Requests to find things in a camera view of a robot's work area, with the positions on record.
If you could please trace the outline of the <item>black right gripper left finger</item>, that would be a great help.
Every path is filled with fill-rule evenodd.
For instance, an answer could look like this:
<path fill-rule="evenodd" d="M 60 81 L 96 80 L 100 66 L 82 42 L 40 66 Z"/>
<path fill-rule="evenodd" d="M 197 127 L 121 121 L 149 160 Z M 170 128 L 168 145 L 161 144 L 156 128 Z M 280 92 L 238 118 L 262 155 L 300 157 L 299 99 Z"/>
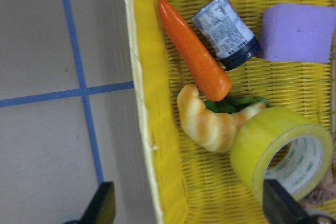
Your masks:
<path fill-rule="evenodd" d="M 65 223 L 114 223 L 116 196 L 113 182 L 102 182 L 80 219 Z"/>

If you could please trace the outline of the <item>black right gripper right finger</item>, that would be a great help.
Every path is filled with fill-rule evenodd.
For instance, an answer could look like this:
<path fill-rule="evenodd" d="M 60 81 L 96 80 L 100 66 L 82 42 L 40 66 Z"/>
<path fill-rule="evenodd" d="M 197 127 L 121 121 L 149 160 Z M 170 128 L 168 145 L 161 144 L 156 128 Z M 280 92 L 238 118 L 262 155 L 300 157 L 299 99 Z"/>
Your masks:
<path fill-rule="evenodd" d="M 310 214 L 275 179 L 265 179 L 263 213 L 269 223 L 335 223 L 327 214 Z"/>

